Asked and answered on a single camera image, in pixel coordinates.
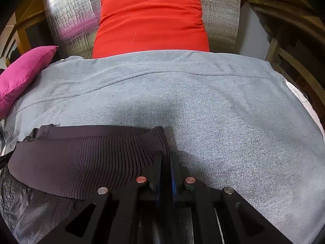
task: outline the black mechanism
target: black mechanism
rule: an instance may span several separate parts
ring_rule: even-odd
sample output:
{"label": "black mechanism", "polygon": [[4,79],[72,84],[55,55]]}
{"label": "black mechanism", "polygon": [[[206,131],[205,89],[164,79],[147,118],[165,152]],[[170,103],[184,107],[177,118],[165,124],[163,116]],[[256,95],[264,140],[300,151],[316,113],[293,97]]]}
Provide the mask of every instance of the black mechanism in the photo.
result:
{"label": "black mechanism", "polygon": [[[125,187],[112,191],[100,188],[39,244],[136,243],[142,207],[158,210],[168,206],[162,202],[166,198],[163,198],[161,157],[158,152],[154,164],[146,167],[141,176]],[[217,190],[207,187],[178,164],[174,153],[170,157],[170,167],[171,206],[175,212],[191,208],[196,244],[221,244],[222,239],[225,244],[291,243],[233,188]],[[168,218],[170,243],[178,244],[173,217],[172,214]]]}

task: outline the cushion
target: cushion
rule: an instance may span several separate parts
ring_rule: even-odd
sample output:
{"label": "cushion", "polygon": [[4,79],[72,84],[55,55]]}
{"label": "cushion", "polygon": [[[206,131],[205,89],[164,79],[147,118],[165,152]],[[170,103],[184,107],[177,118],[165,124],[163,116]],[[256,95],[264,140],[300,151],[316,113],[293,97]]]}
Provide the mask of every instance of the cushion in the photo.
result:
{"label": "cushion", "polygon": [[93,58],[136,51],[209,51],[201,0],[101,0]]}
{"label": "cushion", "polygon": [[0,75],[0,120],[5,118],[17,97],[52,60],[56,46],[33,48],[14,61]]}

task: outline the gray fabric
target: gray fabric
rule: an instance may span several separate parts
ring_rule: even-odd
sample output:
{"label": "gray fabric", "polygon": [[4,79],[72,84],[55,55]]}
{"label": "gray fabric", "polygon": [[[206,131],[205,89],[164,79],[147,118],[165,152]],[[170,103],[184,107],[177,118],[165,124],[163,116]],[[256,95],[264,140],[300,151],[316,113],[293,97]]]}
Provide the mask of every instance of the gray fabric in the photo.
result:
{"label": "gray fabric", "polygon": [[51,123],[161,125],[194,176],[234,187],[293,243],[311,243],[325,223],[322,134],[268,62],[183,50],[70,57],[17,101],[7,152]]}

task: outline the red pillow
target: red pillow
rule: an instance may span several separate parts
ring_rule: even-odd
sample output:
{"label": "red pillow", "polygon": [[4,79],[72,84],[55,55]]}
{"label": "red pillow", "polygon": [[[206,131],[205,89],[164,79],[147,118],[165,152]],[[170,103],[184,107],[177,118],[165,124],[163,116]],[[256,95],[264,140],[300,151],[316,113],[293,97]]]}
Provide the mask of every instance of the red pillow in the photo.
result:
{"label": "red pillow", "polygon": [[161,49],[209,51],[201,0],[101,0],[93,58]]}

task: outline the dark ribbed fabric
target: dark ribbed fabric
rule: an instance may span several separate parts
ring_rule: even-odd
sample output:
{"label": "dark ribbed fabric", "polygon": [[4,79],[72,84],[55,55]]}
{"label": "dark ribbed fabric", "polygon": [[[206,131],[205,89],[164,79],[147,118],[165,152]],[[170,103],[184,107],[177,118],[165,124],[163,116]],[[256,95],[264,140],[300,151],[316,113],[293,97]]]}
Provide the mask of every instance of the dark ribbed fabric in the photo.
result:
{"label": "dark ribbed fabric", "polygon": [[50,125],[34,129],[25,141],[8,163],[10,173],[36,190],[78,200],[102,186],[124,186],[153,163],[157,151],[168,156],[159,126]]}

